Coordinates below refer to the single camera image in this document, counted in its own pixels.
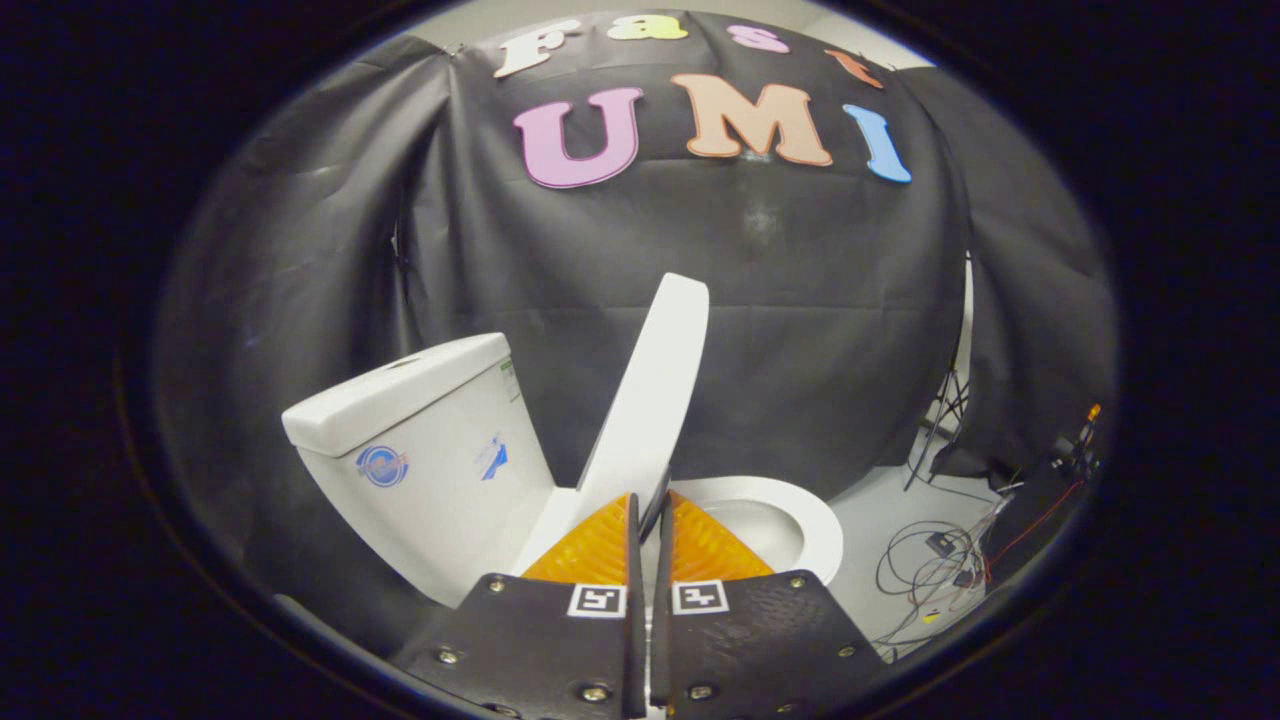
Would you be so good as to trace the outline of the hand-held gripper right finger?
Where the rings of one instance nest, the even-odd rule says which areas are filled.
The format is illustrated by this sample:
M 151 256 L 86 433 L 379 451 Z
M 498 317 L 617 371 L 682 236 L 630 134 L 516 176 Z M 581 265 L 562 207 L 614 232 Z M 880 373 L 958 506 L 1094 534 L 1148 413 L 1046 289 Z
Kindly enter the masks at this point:
M 829 719 L 861 710 L 890 665 L 806 569 L 767 571 L 669 492 L 650 619 L 650 703 L 664 719 Z

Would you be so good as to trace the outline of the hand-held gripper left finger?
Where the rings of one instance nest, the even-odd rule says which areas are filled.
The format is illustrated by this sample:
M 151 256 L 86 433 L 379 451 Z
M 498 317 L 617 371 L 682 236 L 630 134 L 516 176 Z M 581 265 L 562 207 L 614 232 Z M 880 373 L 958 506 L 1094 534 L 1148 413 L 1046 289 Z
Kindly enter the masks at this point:
M 451 585 L 393 665 L 516 719 L 641 719 L 645 650 L 641 501 L 626 492 L 521 562 L 503 539 Z

